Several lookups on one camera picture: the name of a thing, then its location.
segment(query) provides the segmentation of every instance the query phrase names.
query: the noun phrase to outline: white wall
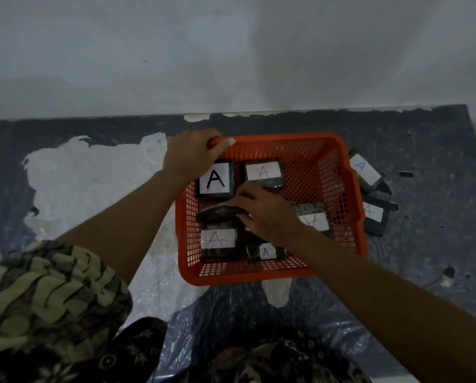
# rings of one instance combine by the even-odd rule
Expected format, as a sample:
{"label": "white wall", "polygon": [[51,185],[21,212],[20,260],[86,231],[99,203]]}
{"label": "white wall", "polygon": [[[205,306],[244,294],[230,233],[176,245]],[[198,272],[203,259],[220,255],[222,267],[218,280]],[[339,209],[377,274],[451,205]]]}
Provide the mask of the white wall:
{"label": "white wall", "polygon": [[476,0],[0,0],[0,118],[443,103]]}

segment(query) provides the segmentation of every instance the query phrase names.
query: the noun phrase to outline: clothing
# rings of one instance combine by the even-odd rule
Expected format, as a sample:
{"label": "clothing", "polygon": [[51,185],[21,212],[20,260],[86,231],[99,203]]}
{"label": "clothing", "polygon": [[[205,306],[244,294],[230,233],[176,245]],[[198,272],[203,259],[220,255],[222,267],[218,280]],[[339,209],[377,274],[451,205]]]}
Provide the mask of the clothing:
{"label": "clothing", "polygon": [[[146,381],[167,326],[142,318],[116,336],[131,310],[126,284],[87,250],[44,241],[10,253],[0,261],[0,382]],[[174,380],[369,382],[302,331],[248,338]]]}

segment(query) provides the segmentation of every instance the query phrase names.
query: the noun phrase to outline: red basket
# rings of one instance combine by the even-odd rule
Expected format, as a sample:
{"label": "red basket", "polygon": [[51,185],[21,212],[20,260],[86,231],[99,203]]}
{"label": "red basket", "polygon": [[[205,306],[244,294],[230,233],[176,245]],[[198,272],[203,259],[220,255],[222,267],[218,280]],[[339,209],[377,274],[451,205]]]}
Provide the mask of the red basket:
{"label": "red basket", "polygon": [[[223,139],[214,139],[212,143],[217,144]],[[350,167],[348,149],[341,137],[335,133],[294,133],[238,136],[234,139],[235,145],[221,158],[235,161],[235,189],[240,185],[240,161],[282,159],[286,186],[270,191],[296,203],[324,201],[334,240],[357,254],[367,256],[359,181]],[[315,275],[292,255],[284,260],[251,263],[244,251],[243,258],[237,261],[201,261],[201,232],[196,213],[201,204],[208,204],[208,201],[195,199],[194,192],[195,184],[191,183],[176,200],[178,266],[185,281],[206,286]]]}

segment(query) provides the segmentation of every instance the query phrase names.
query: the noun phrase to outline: forearm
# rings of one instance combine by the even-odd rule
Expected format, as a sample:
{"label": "forearm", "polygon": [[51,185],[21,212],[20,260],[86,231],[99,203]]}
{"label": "forearm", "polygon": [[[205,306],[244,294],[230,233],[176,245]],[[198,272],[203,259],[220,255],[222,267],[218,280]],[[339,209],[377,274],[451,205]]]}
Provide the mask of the forearm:
{"label": "forearm", "polygon": [[114,205],[58,238],[97,254],[129,284],[185,180],[160,170]]}
{"label": "forearm", "polygon": [[422,381],[476,381],[476,318],[307,228],[289,250]]}

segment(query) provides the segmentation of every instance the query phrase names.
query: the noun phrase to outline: hand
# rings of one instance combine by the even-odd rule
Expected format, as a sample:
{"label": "hand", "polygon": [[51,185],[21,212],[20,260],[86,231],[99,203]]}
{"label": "hand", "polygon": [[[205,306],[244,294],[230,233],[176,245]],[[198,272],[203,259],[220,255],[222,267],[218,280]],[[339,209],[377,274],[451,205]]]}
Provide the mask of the hand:
{"label": "hand", "polygon": [[252,217],[239,214],[238,218],[252,233],[276,246],[289,249],[293,240],[307,227],[282,196],[274,195],[250,181],[238,188],[228,205],[246,210]]}
{"label": "hand", "polygon": [[206,146],[208,141],[221,134],[215,128],[185,130],[169,141],[169,147],[163,160],[164,170],[178,173],[189,184],[199,179],[208,172],[215,160],[219,158],[228,147],[235,144],[234,138],[228,138],[212,149]]}

